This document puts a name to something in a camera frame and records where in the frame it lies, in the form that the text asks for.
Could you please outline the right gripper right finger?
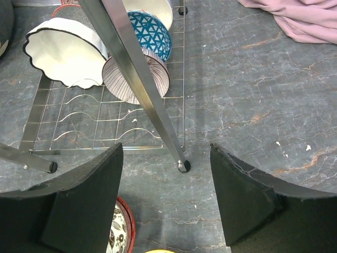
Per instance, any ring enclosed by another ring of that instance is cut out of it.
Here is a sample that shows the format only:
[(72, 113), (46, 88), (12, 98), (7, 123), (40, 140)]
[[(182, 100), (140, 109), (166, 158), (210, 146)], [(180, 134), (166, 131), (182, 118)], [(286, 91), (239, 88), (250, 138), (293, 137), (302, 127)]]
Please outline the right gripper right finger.
[(232, 252), (336, 252), (336, 194), (289, 183), (211, 145), (226, 245)]

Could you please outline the blue triangle patterned bowl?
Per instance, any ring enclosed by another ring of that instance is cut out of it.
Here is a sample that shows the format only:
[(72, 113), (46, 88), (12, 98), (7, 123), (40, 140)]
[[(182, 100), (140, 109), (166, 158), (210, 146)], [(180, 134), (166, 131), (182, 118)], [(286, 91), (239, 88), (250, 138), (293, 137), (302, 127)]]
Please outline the blue triangle patterned bowl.
[(127, 12), (141, 47), (156, 53), (166, 62), (172, 52), (172, 39), (168, 29), (154, 15), (144, 11)]

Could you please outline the red patterned bowl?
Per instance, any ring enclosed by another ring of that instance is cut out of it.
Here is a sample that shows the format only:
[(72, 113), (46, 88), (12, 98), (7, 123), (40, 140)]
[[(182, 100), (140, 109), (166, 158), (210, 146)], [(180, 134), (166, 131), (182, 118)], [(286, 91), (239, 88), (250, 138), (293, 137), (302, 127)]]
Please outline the red patterned bowl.
[(61, 0), (62, 5), (79, 5), (78, 0)]

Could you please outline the plain white bowl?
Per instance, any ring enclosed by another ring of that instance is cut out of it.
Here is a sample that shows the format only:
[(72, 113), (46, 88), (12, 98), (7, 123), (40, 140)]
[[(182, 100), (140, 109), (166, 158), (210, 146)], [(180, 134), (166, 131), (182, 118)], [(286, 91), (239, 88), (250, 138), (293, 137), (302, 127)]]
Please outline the plain white bowl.
[(172, 1), (122, 0), (127, 11), (144, 11), (156, 16), (169, 30), (173, 23)]

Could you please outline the white scalloped bowl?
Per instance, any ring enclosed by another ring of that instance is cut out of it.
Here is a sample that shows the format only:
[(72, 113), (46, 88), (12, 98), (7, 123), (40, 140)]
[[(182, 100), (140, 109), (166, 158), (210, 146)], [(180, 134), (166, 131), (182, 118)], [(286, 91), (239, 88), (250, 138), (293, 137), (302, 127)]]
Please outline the white scalloped bowl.
[(44, 21), (26, 36), (24, 53), (30, 64), (66, 87), (89, 89), (103, 84), (108, 51), (95, 31), (66, 18)]

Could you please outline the stainless steel dish rack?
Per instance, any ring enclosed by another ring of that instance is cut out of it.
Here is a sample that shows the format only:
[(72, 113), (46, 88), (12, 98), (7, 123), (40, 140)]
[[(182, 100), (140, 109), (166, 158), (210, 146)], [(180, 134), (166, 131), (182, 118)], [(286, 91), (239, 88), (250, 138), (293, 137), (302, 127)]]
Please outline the stainless steel dish rack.
[(107, 87), (122, 82), (128, 84), (176, 161), (179, 171), (189, 172), (191, 164), (184, 156), (122, 1), (79, 3), (111, 55), (103, 67), (103, 83)]

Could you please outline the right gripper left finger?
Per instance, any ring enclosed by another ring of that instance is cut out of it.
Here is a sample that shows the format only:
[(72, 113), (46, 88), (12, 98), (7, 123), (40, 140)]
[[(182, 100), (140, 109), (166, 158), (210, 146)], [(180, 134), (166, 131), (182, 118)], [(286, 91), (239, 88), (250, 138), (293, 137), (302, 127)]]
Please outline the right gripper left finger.
[(123, 147), (24, 191), (1, 194), (1, 252), (105, 252)]

